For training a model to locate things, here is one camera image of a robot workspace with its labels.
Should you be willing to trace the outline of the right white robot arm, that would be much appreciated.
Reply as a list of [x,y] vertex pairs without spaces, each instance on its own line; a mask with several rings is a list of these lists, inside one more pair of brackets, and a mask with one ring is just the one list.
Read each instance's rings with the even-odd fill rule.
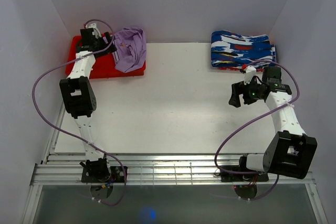
[[292,92],[281,82],[279,67],[266,67],[258,80],[253,66],[243,67],[244,80],[232,84],[229,105],[236,108],[263,100],[271,112],[275,136],[263,154],[247,154],[237,167],[238,177],[250,180],[259,173],[303,179],[317,149],[317,140],[306,134],[296,117]]

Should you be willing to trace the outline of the purple trousers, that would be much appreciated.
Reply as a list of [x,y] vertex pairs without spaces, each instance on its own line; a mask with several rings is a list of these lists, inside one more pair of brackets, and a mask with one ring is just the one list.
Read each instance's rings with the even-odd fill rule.
[[115,69],[123,73],[138,70],[146,60],[146,35],[140,27],[126,27],[115,33]]

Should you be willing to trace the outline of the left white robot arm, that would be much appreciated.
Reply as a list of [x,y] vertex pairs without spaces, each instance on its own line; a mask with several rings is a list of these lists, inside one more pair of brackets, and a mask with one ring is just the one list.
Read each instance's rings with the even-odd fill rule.
[[89,77],[98,57],[114,50],[111,34],[100,33],[96,24],[85,25],[80,30],[81,40],[76,44],[74,66],[67,78],[60,80],[60,90],[67,113],[74,119],[80,136],[86,140],[86,161],[81,163],[85,175],[99,182],[111,177],[111,168],[105,154],[94,147],[92,114],[97,108],[96,96]]

